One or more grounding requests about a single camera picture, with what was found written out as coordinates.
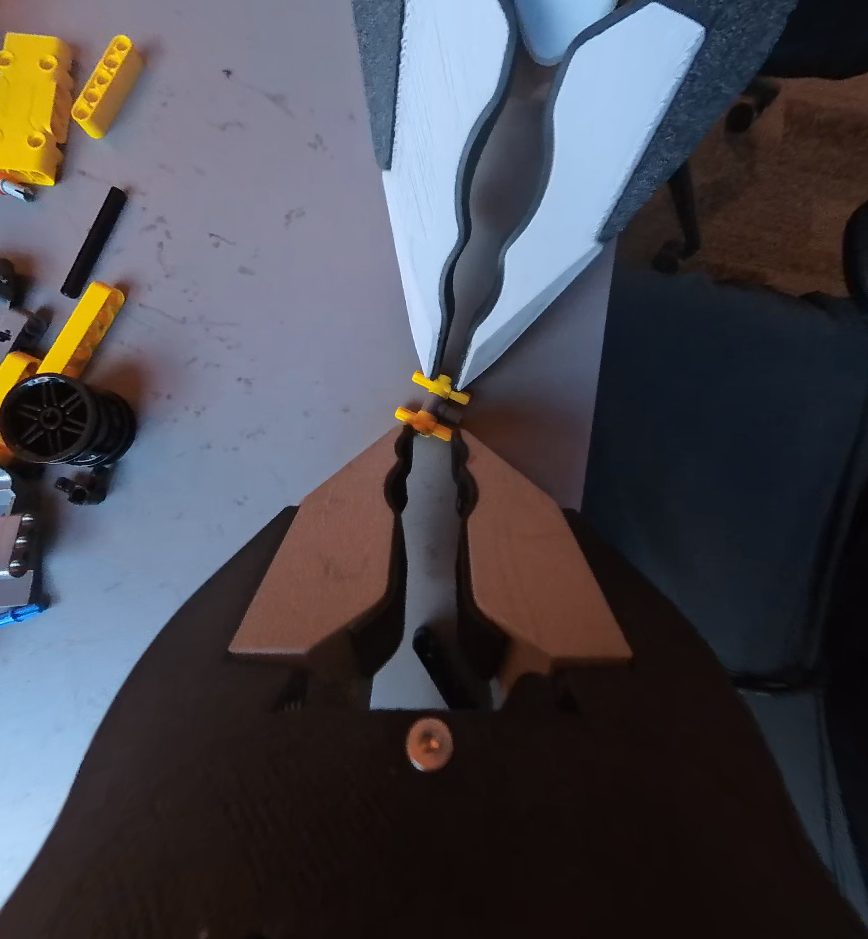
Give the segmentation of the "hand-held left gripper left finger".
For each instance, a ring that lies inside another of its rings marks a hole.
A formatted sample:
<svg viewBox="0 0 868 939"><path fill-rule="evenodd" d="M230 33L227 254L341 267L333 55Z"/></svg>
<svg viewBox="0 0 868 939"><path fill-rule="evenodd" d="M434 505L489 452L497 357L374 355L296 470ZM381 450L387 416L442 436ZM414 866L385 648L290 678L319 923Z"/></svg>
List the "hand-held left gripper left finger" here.
<svg viewBox="0 0 868 939"><path fill-rule="evenodd" d="M229 646L332 679L372 679L404 636L409 430L304 497Z"/></svg>

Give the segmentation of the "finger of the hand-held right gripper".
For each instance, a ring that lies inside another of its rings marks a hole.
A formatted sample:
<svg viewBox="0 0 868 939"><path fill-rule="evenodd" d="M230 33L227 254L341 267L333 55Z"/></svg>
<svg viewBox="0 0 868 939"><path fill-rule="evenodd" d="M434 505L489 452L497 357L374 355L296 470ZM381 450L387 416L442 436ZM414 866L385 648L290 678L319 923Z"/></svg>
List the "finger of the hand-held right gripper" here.
<svg viewBox="0 0 868 939"><path fill-rule="evenodd" d="M470 237L475 164L495 123L517 40L512 2L404 3L391 163L382 172L420 368L440 368Z"/></svg>
<svg viewBox="0 0 868 939"><path fill-rule="evenodd" d="M498 256L498 288L455 385L490 368L604 246L604 227L706 39L694 15L633 2L578 34L543 123L540 193Z"/></svg>

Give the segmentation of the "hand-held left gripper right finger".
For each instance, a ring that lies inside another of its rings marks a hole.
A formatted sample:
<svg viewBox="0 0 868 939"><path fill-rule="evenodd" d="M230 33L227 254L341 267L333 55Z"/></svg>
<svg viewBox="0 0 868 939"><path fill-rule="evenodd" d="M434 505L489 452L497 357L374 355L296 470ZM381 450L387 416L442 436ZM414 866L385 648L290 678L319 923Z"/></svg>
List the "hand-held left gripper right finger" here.
<svg viewBox="0 0 868 939"><path fill-rule="evenodd" d="M526 675L633 657L565 511L470 433L451 442L460 537L458 641L508 695Z"/></svg>

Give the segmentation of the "grey desk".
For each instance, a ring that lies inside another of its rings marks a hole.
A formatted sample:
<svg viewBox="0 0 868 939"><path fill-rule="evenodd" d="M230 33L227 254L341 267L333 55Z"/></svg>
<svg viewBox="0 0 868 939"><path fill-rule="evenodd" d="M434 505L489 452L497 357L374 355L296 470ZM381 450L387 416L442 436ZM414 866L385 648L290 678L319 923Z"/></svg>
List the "grey desk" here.
<svg viewBox="0 0 868 939"><path fill-rule="evenodd" d="M92 737L180 606L285 506L389 430L418 367L349 2L0 2L66 41L79 81L114 35L146 67L60 182L0 196L0 255L59 292L111 186L97 268L126 303L86 379L136 409L97 507L40 488L41 615L0 629L0 909Z"/></svg>

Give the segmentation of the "black chair base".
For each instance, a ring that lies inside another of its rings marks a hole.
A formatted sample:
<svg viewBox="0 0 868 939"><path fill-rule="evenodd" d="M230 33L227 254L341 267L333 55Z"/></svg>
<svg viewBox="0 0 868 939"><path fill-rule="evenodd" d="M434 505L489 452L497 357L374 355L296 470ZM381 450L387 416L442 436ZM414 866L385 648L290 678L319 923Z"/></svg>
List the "black chair base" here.
<svg viewBox="0 0 868 939"><path fill-rule="evenodd" d="M774 78L757 75L728 110L724 119L727 136L742 136L776 101L780 84ZM668 190L681 232L678 241L666 241L652 258L651 267L665 275L675 275L682 264L701 248L701 232L694 178L686 160L668 180Z"/></svg>

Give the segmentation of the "black spoked wheel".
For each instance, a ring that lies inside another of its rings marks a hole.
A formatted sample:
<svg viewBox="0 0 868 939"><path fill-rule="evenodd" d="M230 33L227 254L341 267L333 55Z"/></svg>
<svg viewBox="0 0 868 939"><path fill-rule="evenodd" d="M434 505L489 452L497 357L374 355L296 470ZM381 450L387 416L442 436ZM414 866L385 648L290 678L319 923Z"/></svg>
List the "black spoked wheel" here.
<svg viewBox="0 0 868 939"><path fill-rule="evenodd" d="M0 436L27 463L94 469L134 443L136 418L118 394L55 373L17 383L0 407Z"/></svg>

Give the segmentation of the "short yellow holed beam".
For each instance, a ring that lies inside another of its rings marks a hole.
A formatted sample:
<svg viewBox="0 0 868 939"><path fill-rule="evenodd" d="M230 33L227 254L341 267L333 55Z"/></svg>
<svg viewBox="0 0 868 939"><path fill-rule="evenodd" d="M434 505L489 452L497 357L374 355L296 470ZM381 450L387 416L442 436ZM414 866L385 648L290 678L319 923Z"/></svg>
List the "short yellow holed beam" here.
<svg viewBox="0 0 868 939"><path fill-rule="evenodd" d="M133 40L113 37L71 107L71 118L90 138L103 139L144 68Z"/></svg>

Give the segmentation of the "long yellow holed beam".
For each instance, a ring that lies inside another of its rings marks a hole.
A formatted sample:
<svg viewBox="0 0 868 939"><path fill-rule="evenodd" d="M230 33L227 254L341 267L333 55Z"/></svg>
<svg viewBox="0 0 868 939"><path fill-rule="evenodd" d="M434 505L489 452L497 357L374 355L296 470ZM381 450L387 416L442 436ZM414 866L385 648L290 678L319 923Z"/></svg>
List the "long yellow holed beam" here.
<svg viewBox="0 0 868 939"><path fill-rule="evenodd" d="M36 375L80 379L125 300L120 288L101 282L90 284L41 360Z"/></svg>

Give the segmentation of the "black axle rod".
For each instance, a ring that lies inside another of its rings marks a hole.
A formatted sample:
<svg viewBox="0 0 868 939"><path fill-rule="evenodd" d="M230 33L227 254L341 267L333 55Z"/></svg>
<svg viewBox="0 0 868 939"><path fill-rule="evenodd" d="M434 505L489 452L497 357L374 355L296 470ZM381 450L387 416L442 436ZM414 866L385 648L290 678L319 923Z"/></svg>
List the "black axle rod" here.
<svg viewBox="0 0 868 939"><path fill-rule="evenodd" d="M59 290L61 296L68 299L80 298L127 201L127 191L115 186L109 189Z"/></svg>

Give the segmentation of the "pile of building brick parts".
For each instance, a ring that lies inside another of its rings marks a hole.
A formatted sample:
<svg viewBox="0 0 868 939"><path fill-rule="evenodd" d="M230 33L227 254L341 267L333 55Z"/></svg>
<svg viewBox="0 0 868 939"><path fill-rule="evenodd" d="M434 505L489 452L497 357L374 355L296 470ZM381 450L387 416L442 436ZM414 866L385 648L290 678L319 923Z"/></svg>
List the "pile of building brick parts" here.
<svg viewBox="0 0 868 939"><path fill-rule="evenodd" d="M0 259L0 407L5 395L17 383L36 374L41 360L67 322L66 320L55 333L51 344L45 347L43 339L52 324L51 314L45 310L29 312L22 309L16 302L17 294L15 269L8 260ZM112 465L94 469L31 464L17 459L0 436L0 467L15 472L29 483L35 484L39 499L40 570L34 598L29 604L45 604L47 608L49 606L49 599L43 591L41 574L41 544L44 540L44 536L41 535L40 521L41 482L45 472L49 468L62 470L53 485L57 492L66 497L68 503L76 506L98 505L108 494L111 476L121 458Z"/></svg>

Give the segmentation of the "yellow studded block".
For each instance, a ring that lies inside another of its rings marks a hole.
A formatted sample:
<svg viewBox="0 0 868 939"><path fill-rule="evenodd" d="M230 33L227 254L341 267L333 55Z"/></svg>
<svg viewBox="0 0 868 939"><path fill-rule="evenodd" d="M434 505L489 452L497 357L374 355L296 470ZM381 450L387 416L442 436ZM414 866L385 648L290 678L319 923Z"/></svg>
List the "yellow studded block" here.
<svg viewBox="0 0 868 939"><path fill-rule="evenodd" d="M52 187L73 103L73 54L56 37L8 32L0 49L0 172Z"/></svg>

